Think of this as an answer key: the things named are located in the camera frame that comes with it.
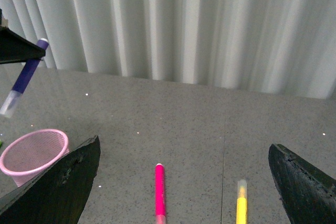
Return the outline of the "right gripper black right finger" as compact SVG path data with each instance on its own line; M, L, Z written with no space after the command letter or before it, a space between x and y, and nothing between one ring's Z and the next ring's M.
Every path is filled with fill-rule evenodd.
M335 179L281 144L268 162L291 223L335 223Z

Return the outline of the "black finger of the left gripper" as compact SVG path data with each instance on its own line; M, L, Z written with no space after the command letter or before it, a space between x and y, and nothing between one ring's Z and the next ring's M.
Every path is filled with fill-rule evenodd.
M35 44L16 34L8 27L8 20L1 9L1 64L36 61L39 63L46 55L46 40L42 38Z

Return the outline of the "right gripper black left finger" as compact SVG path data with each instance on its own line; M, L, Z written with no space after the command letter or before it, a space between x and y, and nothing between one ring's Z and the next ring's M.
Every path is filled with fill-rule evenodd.
M1 223L78 223L100 161L89 138L45 171L1 198Z

